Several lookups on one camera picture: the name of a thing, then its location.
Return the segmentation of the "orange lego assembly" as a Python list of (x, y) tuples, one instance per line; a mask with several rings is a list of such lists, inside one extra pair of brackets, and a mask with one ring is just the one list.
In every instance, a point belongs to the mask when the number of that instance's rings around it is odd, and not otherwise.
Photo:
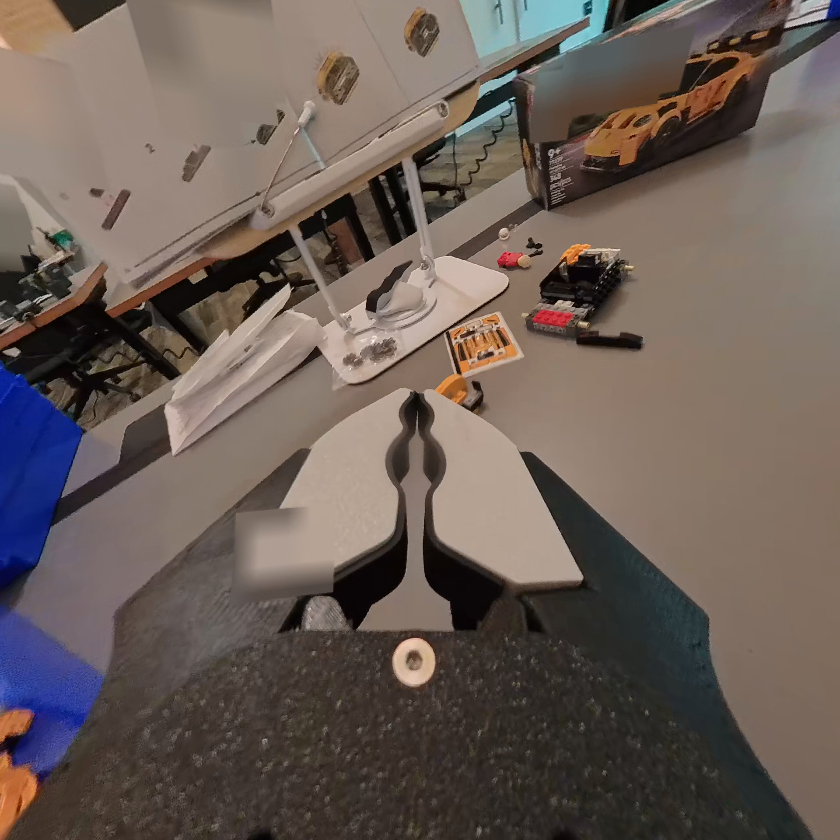
[(37, 776), (24, 765), (16, 765), (4, 744), (26, 734), (34, 713), (12, 709), (1, 715), (1, 831), (5, 837), (17, 819), (28, 809), (38, 791)]

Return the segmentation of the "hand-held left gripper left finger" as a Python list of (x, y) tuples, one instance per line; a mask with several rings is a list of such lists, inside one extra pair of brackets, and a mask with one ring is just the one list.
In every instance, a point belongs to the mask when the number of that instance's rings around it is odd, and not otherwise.
[(280, 506), (295, 514), (282, 583), (330, 595), (352, 627), (406, 573), (403, 479), (416, 425), (417, 394), (406, 388), (347, 416), (310, 447)]

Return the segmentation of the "long background desk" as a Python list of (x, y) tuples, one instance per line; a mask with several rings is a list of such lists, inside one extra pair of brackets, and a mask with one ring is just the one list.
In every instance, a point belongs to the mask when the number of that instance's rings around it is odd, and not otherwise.
[(537, 59), (546, 51), (558, 47), (565, 40), (586, 30), (590, 22), (590, 17), (586, 16), (566, 27), (557, 28), (535, 38), (518, 41), (480, 58), (479, 83), (483, 84), (503, 77)]

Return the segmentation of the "wood-edged background desk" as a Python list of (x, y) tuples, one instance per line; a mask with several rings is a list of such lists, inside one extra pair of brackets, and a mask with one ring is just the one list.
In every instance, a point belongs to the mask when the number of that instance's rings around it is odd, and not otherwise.
[(30, 320), (18, 322), (14, 327), (3, 329), (1, 332), (1, 350), (16, 345), (23, 338), (47, 327), (58, 319), (64, 318), (68, 314), (79, 312), (84, 303), (92, 300), (94, 292), (99, 287), (104, 289), (103, 300), (107, 305), (108, 315), (116, 318), (157, 297), (183, 280), (189, 280), (189, 278), (216, 262), (218, 262), (218, 258), (214, 257), (200, 257), (192, 261), (184, 260), (177, 264), (175, 270), (168, 275), (156, 276), (142, 287), (137, 288), (129, 283), (110, 281), (108, 277), (109, 268), (104, 263), (100, 263), (94, 268), (84, 269), (75, 275), (74, 280), (79, 280), (80, 284), (74, 287), (71, 295), (55, 301)]

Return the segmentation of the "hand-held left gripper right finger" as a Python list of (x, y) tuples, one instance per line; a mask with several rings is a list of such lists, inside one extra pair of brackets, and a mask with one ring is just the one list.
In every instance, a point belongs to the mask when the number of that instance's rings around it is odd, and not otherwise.
[(485, 419), (420, 395), (427, 583), (473, 631), (505, 595), (574, 591), (584, 575), (518, 447)]

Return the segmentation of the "white book stand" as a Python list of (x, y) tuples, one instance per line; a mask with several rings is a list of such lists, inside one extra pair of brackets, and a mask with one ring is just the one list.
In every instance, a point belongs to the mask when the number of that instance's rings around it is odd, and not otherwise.
[[(444, 334), (447, 329), (465, 321), (469, 315), (496, 299), (508, 288), (508, 277), (498, 270), (478, 266), (454, 256), (434, 256), (423, 205), (423, 193), (413, 161), (412, 147), (415, 144), (426, 145), (434, 136), (443, 133), (450, 123), (458, 126), (463, 122), (460, 112), (468, 104), (474, 104), (473, 93), (478, 92), (478, 89), (479, 83), (475, 82), (464, 91), (422, 107), (394, 128), (374, 137), (360, 150), (270, 198), (267, 205), (257, 208), (248, 217), (249, 229), (254, 231), (255, 236), (264, 240), (268, 239), (273, 228), (283, 228), (291, 235), (301, 257), (304, 258), (322, 299), (333, 316), (333, 320), (322, 328), (322, 339), (318, 343), (318, 350), (327, 362), (330, 363), (333, 345), (343, 334), (362, 333), (369, 329), (399, 332), (404, 341), (399, 360), (402, 361), (426, 343)], [(422, 320), (403, 329), (389, 329), (375, 324), (364, 309), (364, 301), (347, 312), (340, 311), (330, 288), (312, 260), (297, 226), (297, 220), (309, 209), (322, 209), (333, 193), (342, 192), (352, 182), (360, 180), (362, 175), (378, 173), (392, 162), (397, 152), (406, 153), (402, 167), (419, 243), (419, 265), (411, 272), (407, 270), (402, 280), (415, 286), (434, 288), (437, 303)]]

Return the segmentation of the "orange sticker sheet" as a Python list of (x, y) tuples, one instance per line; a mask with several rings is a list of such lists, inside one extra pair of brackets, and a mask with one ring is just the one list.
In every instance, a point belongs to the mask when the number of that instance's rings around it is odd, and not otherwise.
[(471, 318), (447, 329), (444, 341), (454, 373), (466, 379), (524, 357), (500, 311)]

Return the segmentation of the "lego set box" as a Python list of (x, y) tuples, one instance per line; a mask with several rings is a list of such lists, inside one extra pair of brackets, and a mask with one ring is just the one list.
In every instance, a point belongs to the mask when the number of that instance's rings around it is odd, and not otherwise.
[(749, 130), (791, 2), (667, 2), (513, 83), (526, 185), (549, 211)]

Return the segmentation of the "long black lego piece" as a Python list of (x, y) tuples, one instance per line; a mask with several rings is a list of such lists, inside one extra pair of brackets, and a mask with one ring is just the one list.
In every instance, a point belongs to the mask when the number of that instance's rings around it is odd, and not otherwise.
[(644, 346), (642, 336), (632, 332), (620, 332), (617, 334), (603, 334), (596, 330), (586, 330), (576, 336), (578, 346), (599, 347), (621, 350), (641, 350)]

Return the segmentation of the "electronics clutter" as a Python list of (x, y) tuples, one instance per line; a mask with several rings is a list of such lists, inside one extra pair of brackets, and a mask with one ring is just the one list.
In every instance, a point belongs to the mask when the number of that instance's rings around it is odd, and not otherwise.
[(1, 330), (13, 322), (32, 320), (54, 303), (71, 294), (71, 265), (80, 247), (66, 228), (50, 233), (37, 229), (51, 249), (46, 257), (36, 255), (31, 246), (21, 256), (24, 271), (4, 270), (1, 274)]

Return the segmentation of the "clear bag of small parts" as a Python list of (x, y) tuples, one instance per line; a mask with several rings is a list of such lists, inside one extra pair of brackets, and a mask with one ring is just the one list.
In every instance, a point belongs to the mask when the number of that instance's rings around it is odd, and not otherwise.
[(401, 358), (403, 338), (397, 331), (369, 329), (345, 333), (331, 350), (332, 383), (338, 388), (370, 382)]

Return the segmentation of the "white paper bag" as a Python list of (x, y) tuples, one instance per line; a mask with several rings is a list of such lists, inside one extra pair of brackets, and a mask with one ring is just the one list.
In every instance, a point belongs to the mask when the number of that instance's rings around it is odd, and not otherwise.
[(173, 386), (171, 400), (186, 398), (212, 384), (217, 378), (236, 371), (283, 326), (283, 311), (291, 296), (284, 286), (234, 331), (224, 331)]
[(173, 455), (194, 445), (296, 369), (317, 349), (322, 327), (312, 317), (284, 311), (231, 361), (222, 361), (224, 333), (216, 353), (206, 353), (175, 387), (164, 405)]

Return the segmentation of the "blue bag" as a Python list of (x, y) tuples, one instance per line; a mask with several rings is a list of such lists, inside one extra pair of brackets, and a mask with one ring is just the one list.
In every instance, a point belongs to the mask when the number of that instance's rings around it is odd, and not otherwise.
[[(1, 372), (1, 585), (39, 562), (81, 441), (81, 428), (21, 376)], [(88, 719), (103, 675), (12, 606), (1, 607), (2, 713), (31, 713), (2, 751), (39, 781), (61, 764)]]

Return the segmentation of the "lego instruction booklet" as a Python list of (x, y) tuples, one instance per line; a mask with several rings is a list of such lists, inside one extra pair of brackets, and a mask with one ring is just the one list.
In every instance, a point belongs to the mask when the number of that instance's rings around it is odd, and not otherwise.
[(2, 173), (138, 287), (430, 140), (479, 70), (461, 2), (123, 2), (2, 48)]

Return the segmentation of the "partly built lego car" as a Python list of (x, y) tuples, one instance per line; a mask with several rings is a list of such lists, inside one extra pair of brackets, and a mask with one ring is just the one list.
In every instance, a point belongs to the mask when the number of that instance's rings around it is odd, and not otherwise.
[(575, 341), (594, 330), (594, 316), (634, 270), (619, 248), (567, 248), (539, 283), (539, 301), (524, 315), (527, 330)]

